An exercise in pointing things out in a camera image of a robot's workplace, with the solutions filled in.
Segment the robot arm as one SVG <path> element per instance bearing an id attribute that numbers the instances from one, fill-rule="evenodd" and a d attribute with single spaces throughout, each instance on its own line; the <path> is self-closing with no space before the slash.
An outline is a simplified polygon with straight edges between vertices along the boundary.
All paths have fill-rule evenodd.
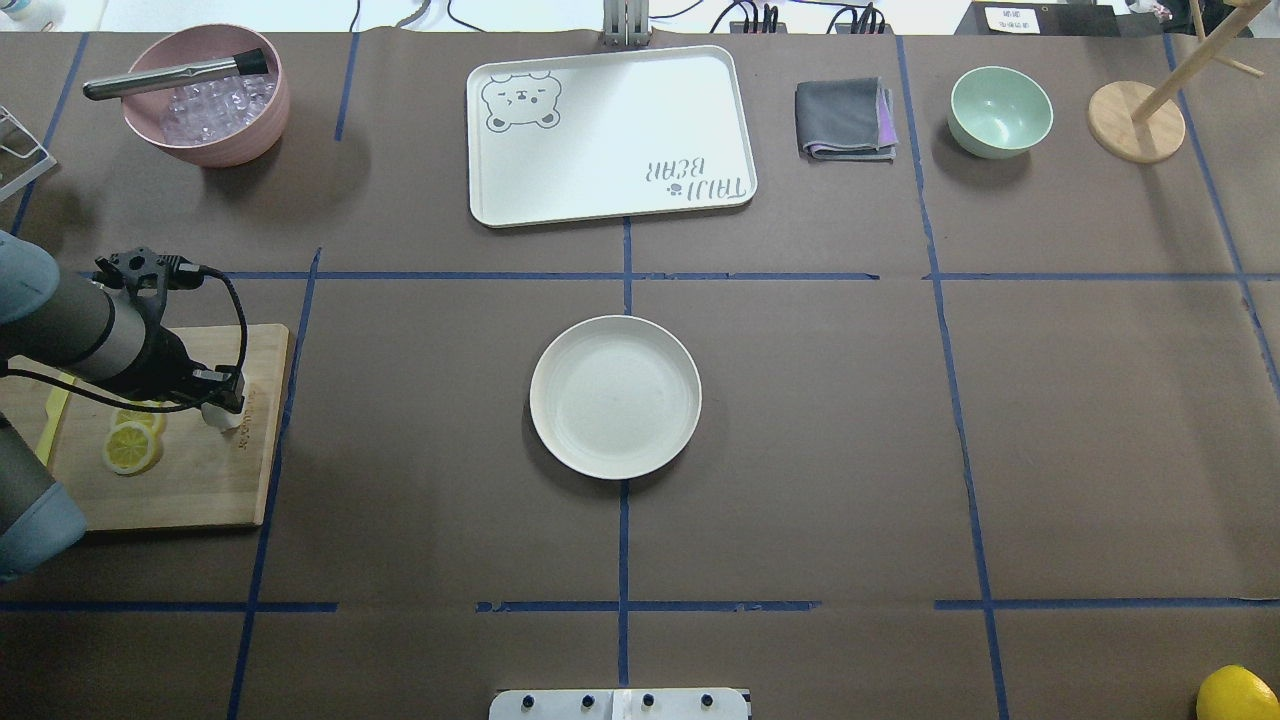
<path id="1" fill-rule="evenodd" d="M 96 261 L 83 278 L 40 246 L 3 236 L 3 359 L 27 357 L 73 377 L 72 393 L 146 413 L 198 409 L 220 429 L 243 413 L 247 329 L 232 365 L 205 366 L 163 324 L 166 296 L 223 272 L 140 247 Z M 33 571 L 86 530 L 86 519 L 10 421 L 3 423 L 3 580 Z"/>

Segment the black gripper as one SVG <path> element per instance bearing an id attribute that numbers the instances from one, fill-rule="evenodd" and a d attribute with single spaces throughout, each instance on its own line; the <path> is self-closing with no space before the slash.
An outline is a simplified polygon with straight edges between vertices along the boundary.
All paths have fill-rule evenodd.
<path id="1" fill-rule="evenodd" d="M 202 414 L 244 411 L 244 375 L 238 366 L 204 368 L 189 357 L 180 338 L 163 325 L 148 334 L 142 350 L 125 369 L 127 398 L 192 404 L 215 393 L 198 406 Z"/>

